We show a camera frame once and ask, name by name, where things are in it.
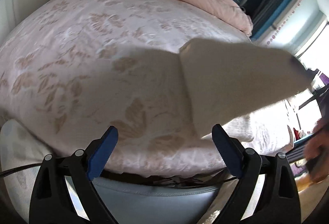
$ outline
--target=gray cushion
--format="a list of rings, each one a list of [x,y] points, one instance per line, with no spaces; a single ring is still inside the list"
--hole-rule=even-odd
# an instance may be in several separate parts
[[[67,178],[73,186],[72,179]],[[119,224],[194,224],[218,194],[217,187],[174,189],[98,177],[98,195]]]

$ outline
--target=purple object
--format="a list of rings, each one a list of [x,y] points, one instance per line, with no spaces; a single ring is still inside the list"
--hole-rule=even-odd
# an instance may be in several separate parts
[[[305,166],[298,167],[298,166],[296,166],[295,163],[290,165],[290,168],[292,170],[292,173],[293,173],[294,177],[300,176],[301,174],[303,174],[307,170]]]
[[[324,74],[322,73],[320,75],[320,79],[322,80],[322,82],[325,84],[325,85],[328,85],[329,84],[329,78]]]

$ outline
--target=person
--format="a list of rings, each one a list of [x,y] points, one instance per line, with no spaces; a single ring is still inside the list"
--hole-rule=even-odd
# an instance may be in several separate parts
[[[322,129],[315,137],[311,138],[304,149],[304,156],[307,161],[320,155],[321,148],[329,151],[329,90],[322,96],[320,109],[322,118],[317,121],[313,133]],[[329,174],[329,154],[324,161],[322,168],[315,173],[310,174],[313,182],[320,182]]]

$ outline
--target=white fabric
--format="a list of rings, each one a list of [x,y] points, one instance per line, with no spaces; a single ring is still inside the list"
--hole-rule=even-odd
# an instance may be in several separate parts
[[[177,0],[51,0],[0,49],[2,114],[62,156],[116,126],[119,142],[105,168],[119,173],[189,177],[222,168],[213,142],[200,139],[192,122],[178,52],[194,37],[249,43]],[[280,135],[259,140],[273,137],[270,149],[281,149],[289,135]],[[268,152],[264,145],[260,153]]]
[[[0,161],[3,171],[41,163],[50,149],[15,120],[7,121],[0,132]],[[20,216],[29,221],[30,200],[39,166],[22,170],[4,178],[9,198]]]
[[[284,101],[237,117],[223,125],[226,133],[237,138],[245,148],[253,148],[262,155],[275,156],[293,149],[291,122]],[[211,140],[211,134],[203,139]]]
[[[179,56],[199,137],[215,124],[292,96],[311,83],[301,63],[275,48],[192,39]]]

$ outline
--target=red object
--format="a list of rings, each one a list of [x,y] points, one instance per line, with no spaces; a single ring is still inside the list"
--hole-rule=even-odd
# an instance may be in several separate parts
[[[295,134],[295,138],[296,138],[296,140],[299,140],[299,139],[300,139],[300,137],[299,137],[299,132],[298,132],[295,128],[293,128],[293,132],[294,132],[294,134]]]

